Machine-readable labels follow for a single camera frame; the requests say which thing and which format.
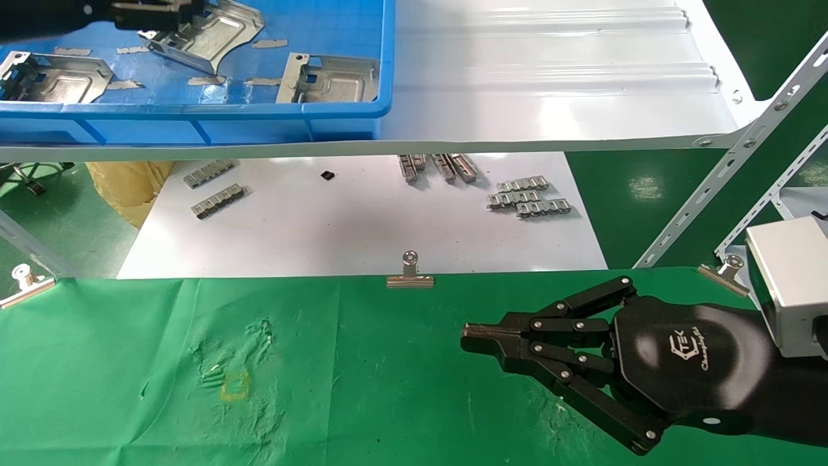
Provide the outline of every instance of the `green floor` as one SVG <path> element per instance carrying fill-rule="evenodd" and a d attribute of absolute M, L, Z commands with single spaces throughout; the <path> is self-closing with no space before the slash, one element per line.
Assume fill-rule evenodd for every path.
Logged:
<path fill-rule="evenodd" d="M 776 0 L 705 0 L 705 5 L 757 99 L 770 98 L 828 29 L 826 0 L 800 0 L 795 8 Z M 824 77 L 658 265 L 712 262 L 711 251 L 826 123 Z M 723 153 L 693 149 L 567 154 L 610 268 L 635 262 Z M 49 189 L 44 196 L 18 188 L 0 197 L 0 209 L 67 258 L 81 276 L 113 277 L 135 239 L 135 229 L 98 197 L 82 164 L 42 182 Z M 790 186 L 828 186 L 828 148 L 812 158 Z M 778 218 L 769 208 L 756 222 Z M 0 274 L 21 261 L 19 252 L 0 245 Z"/>
<path fill-rule="evenodd" d="M 25 187 L 8 189 L 0 209 L 62 255 L 82 277 L 114 277 L 127 257 L 138 231 L 98 195 L 83 163 L 62 174 L 44 167 L 38 180 L 47 191 L 33 196 Z M 0 241 L 0 289 L 13 285 L 8 273 L 24 262 L 23 254 Z"/>

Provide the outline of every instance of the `metal clip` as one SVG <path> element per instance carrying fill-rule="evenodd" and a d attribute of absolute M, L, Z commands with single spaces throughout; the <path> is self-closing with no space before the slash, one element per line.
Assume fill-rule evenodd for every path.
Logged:
<path fill-rule="evenodd" d="M 477 168 L 469 160 L 469 157 L 464 153 L 452 153 L 451 161 L 454 162 L 457 168 L 457 173 L 463 178 L 464 182 L 473 183 L 477 181 Z"/>
<path fill-rule="evenodd" d="M 549 187 L 549 182 L 543 177 L 543 175 L 537 175 L 536 177 L 519 178 L 510 182 L 501 182 L 497 184 L 497 187 L 498 192 L 526 191 L 527 189 L 543 191 Z"/>
<path fill-rule="evenodd" d="M 387 277 L 389 288 L 434 288 L 434 277 L 419 275 L 416 269 L 417 253 L 409 250 L 402 255 L 402 275 Z"/>
<path fill-rule="evenodd" d="M 737 255 L 728 255 L 724 258 L 724 263 L 719 269 L 714 269 L 708 265 L 700 265 L 699 273 L 705 277 L 714 280 L 716 283 L 725 286 L 730 291 L 740 295 L 747 296 L 750 294 L 750 289 L 744 287 L 736 281 L 736 273 L 739 269 L 744 267 L 744 261 Z"/>
<path fill-rule="evenodd" d="M 416 182 L 416 165 L 414 164 L 413 157 L 411 155 L 401 155 L 399 158 L 402 177 L 406 179 L 406 182 Z"/>
<path fill-rule="evenodd" d="M 31 273 L 29 264 L 20 264 L 12 270 L 12 278 L 17 280 L 20 291 L 0 301 L 0 308 L 7 309 L 21 303 L 36 294 L 40 294 L 55 286 L 55 279 L 46 279 L 44 276 L 35 277 Z"/>
<path fill-rule="evenodd" d="M 572 211 L 572 206 L 570 206 L 566 199 L 541 199 L 540 201 L 522 202 L 515 207 L 517 207 L 517 216 L 519 218 L 554 216 L 568 214 Z"/>
<path fill-rule="evenodd" d="M 232 160 L 216 160 L 184 177 L 184 182 L 190 188 L 196 189 L 233 167 L 235 164 Z"/>
<path fill-rule="evenodd" d="M 443 175 L 443 178 L 445 178 L 445 182 L 455 182 L 455 179 L 457 179 L 457 170 L 455 169 L 454 164 L 451 163 L 451 158 L 447 154 L 433 153 L 431 155 L 431 160 L 434 161 L 440 175 Z"/>
<path fill-rule="evenodd" d="M 503 209 L 513 207 L 524 202 L 539 202 L 541 196 L 537 191 L 499 192 L 486 196 L 486 207 L 489 209 Z"/>
<path fill-rule="evenodd" d="M 426 155 L 424 153 L 413 153 L 411 158 L 412 162 L 414 162 L 414 168 L 418 172 L 422 172 L 426 169 Z"/>
<path fill-rule="evenodd" d="M 204 220 L 208 216 L 213 215 L 220 208 L 225 207 L 238 199 L 244 197 L 244 190 L 238 184 L 221 190 L 213 196 L 204 199 L 198 204 L 192 206 L 192 211 L 199 220 Z"/>

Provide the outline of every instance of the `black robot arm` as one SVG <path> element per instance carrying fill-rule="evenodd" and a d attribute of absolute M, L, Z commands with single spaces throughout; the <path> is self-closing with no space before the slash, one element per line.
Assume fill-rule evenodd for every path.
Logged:
<path fill-rule="evenodd" d="M 611 323 L 592 318 L 619 305 Z M 639 297 L 618 277 L 537 313 L 468 323 L 460 344 L 537 379 L 636 454 L 670 425 L 828 446 L 828 362 L 783 358 L 756 312 Z"/>
<path fill-rule="evenodd" d="M 174 31 L 204 13 L 205 0 L 3 0 L 0 43 L 60 36 L 91 22 L 118 29 Z"/>

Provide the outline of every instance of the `stamped metal part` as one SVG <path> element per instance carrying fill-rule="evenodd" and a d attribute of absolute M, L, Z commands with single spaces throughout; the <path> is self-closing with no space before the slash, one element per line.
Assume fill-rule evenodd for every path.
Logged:
<path fill-rule="evenodd" d="M 185 176 L 184 182 L 192 189 L 196 189 L 235 166 L 236 164 L 233 160 L 216 160 Z"/>
<path fill-rule="evenodd" d="M 12 270 L 12 278 L 17 281 L 19 292 L 0 300 L 0 308 L 7 309 L 21 303 L 36 294 L 40 294 L 55 286 L 55 279 L 44 276 L 35 276 L 29 264 L 20 264 Z"/>
<path fill-rule="evenodd" d="M 486 207 L 495 210 L 506 207 L 514 207 L 517 204 L 526 202 L 539 201 L 542 201 L 542 199 L 537 191 L 499 192 L 497 194 L 489 194 L 486 196 Z"/>
<path fill-rule="evenodd" d="M 477 168 L 464 153 L 452 153 L 451 161 L 454 162 L 457 173 L 464 182 L 473 183 L 477 181 Z"/>
<path fill-rule="evenodd" d="M 234 184 L 192 206 L 192 210 L 197 218 L 204 220 L 220 208 L 232 204 L 242 197 L 244 197 L 244 190 L 238 184 Z"/>
<path fill-rule="evenodd" d="M 414 168 L 418 172 L 422 172 L 426 169 L 426 155 L 423 153 L 413 153 L 411 155 L 412 162 L 414 162 Z"/>
<path fill-rule="evenodd" d="M 457 169 L 451 162 L 451 158 L 446 153 L 433 153 L 431 160 L 437 166 L 437 171 L 443 176 L 445 182 L 453 183 L 457 179 Z"/>
<path fill-rule="evenodd" d="M 215 75 L 234 48 L 250 42 L 264 28 L 255 8 L 231 0 L 207 3 L 205 13 L 177 32 L 139 31 L 147 48 L 171 60 Z"/>
<path fill-rule="evenodd" d="M 385 284 L 389 288 L 434 288 L 434 277 L 420 275 L 417 272 L 418 256 L 413 250 L 402 255 L 402 275 L 387 277 Z"/>
<path fill-rule="evenodd" d="M 311 65 L 311 58 L 318 59 L 320 66 Z M 377 60 L 291 53 L 276 102 L 370 102 L 377 98 L 378 92 Z"/>
<path fill-rule="evenodd" d="M 402 177 L 406 179 L 406 182 L 413 183 L 416 182 L 416 168 L 414 165 L 414 159 L 411 155 L 401 155 L 400 158 L 400 171 L 402 172 Z"/>
<path fill-rule="evenodd" d="M 517 207 L 519 218 L 563 215 L 572 211 L 572 206 L 566 199 L 541 199 L 540 201 L 521 202 L 515 207 Z"/>
<path fill-rule="evenodd" d="M 0 100 L 89 104 L 113 75 L 99 58 L 12 51 L 0 65 Z"/>
<path fill-rule="evenodd" d="M 699 273 L 705 277 L 714 280 L 715 282 L 725 286 L 734 293 L 740 296 L 747 296 L 750 294 L 750 289 L 744 287 L 736 281 L 736 273 L 739 269 L 744 267 L 744 260 L 737 255 L 728 255 L 724 258 L 724 263 L 719 269 L 714 269 L 709 265 L 700 265 Z"/>
<path fill-rule="evenodd" d="M 543 191 L 549 187 L 549 182 L 542 175 L 536 177 L 519 178 L 510 182 L 498 183 L 498 192 L 526 191 L 533 189 Z"/>

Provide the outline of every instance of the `metal bracket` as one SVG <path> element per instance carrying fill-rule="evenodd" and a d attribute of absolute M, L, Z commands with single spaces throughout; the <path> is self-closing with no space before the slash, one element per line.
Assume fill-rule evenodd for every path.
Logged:
<path fill-rule="evenodd" d="M 514 207 L 518 204 L 540 202 L 541 200 L 541 196 L 537 191 L 499 192 L 498 194 L 486 196 L 486 207 L 493 210 L 503 209 L 504 207 Z"/>
<path fill-rule="evenodd" d="M 540 201 L 522 202 L 515 207 L 517 207 L 518 218 L 563 215 L 572 211 L 572 206 L 566 199 L 541 199 Z"/>
<path fill-rule="evenodd" d="M 426 169 L 426 155 L 424 153 L 413 153 L 411 158 L 412 163 L 414 163 L 414 168 L 418 172 L 422 172 Z"/>
<path fill-rule="evenodd" d="M 238 184 L 234 184 L 204 199 L 191 208 L 196 218 L 204 220 L 219 211 L 222 207 L 226 207 L 242 197 L 244 197 L 244 190 Z"/>
<path fill-rule="evenodd" d="M 737 255 L 729 255 L 724 258 L 724 263 L 719 269 L 713 269 L 709 265 L 700 265 L 699 273 L 715 282 L 725 286 L 740 296 L 750 294 L 750 289 L 742 286 L 736 281 L 736 273 L 744 267 L 744 261 Z"/>
<path fill-rule="evenodd" d="M 529 189 L 544 191 L 549 188 L 549 182 L 542 175 L 529 178 L 519 178 L 510 182 L 500 182 L 497 184 L 498 192 L 515 192 L 526 191 Z"/>
<path fill-rule="evenodd" d="M 420 275 L 416 269 L 417 253 L 409 250 L 402 255 L 402 275 L 387 277 L 389 288 L 434 288 L 434 277 Z"/>
<path fill-rule="evenodd" d="M 453 183 L 457 179 L 457 168 L 451 162 L 451 158 L 445 153 L 433 153 L 431 160 L 437 166 L 437 171 L 443 176 L 445 182 Z"/>
<path fill-rule="evenodd" d="M 264 28 L 255 8 L 231 0 L 207 3 L 205 12 L 176 32 L 139 31 L 151 51 L 204 73 L 219 73 L 219 63 L 234 48 L 250 42 Z"/>
<path fill-rule="evenodd" d="M 12 51 L 0 65 L 0 100 L 89 104 L 113 76 L 99 58 Z"/>
<path fill-rule="evenodd" d="M 12 278 L 17 280 L 20 291 L 0 300 L 0 308 L 8 309 L 11 306 L 22 303 L 36 294 L 43 293 L 55 286 L 55 279 L 47 279 L 44 276 L 35 277 L 31 272 L 29 264 L 20 264 L 12 270 Z"/>
<path fill-rule="evenodd" d="M 802 63 L 782 84 L 773 99 L 767 102 L 767 107 L 759 118 L 742 133 L 739 141 L 716 163 L 684 206 L 674 215 L 650 247 L 644 251 L 633 266 L 635 269 L 652 267 L 664 256 L 664 253 L 676 242 L 687 226 L 698 217 L 710 200 L 721 191 L 721 188 L 826 72 L 828 72 L 828 32 L 822 36 Z"/>
<path fill-rule="evenodd" d="M 311 65 L 311 58 L 319 60 L 320 65 Z M 370 102 L 377 98 L 378 92 L 377 60 L 291 53 L 276 102 Z"/>
<path fill-rule="evenodd" d="M 208 163 L 206 166 L 185 176 L 184 182 L 187 183 L 187 186 L 191 189 L 196 189 L 218 175 L 227 172 L 233 167 L 235 167 L 235 162 L 233 160 L 216 160 L 215 162 Z"/>
<path fill-rule="evenodd" d="M 406 179 L 406 182 L 414 183 L 416 182 L 416 164 L 414 163 L 414 158 L 412 155 L 401 155 L 400 158 L 400 171 L 402 172 L 402 177 Z"/>
<path fill-rule="evenodd" d="M 771 185 L 770 189 L 768 189 L 762 197 L 753 204 L 753 207 L 750 208 L 747 215 L 742 217 L 742 220 L 736 224 L 736 227 L 724 238 L 724 240 L 716 246 L 715 254 L 719 257 L 719 259 L 724 260 L 725 258 L 725 250 L 728 246 L 736 239 L 736 236 L 739 235 L 745 228 L 750 225 L 750 222 L 756 218 L 756 215 L 762 211 L 763 207 L 769 202 L 773 202 L 776 198 L 776 195 L 779 193 L 788 181 L 791 180 L 794 174 L 802 167 L 805 162 L 808 161 L 809 158 L 813 154 L 816 153 L 816 150 L 819 149 L 822 144 L 828 140 L 828 125 L 826 125 L 816 136 L 811 140 L 808 145 L 805 146 L 805 149 L 794 159 L 793 163 L 785 169 L 782 175 L 775 181 L 773 185 Z"/>
<path fill-rule="evenodd" d="M 477 168 L 474 167 L 469 156 L 464 153 L 452 153 L 449 157 L 451 157 L 451 162 L 454 163 L 457 169 L 457 174 L 464 182 L 473 183 L 477 181 Z"/>

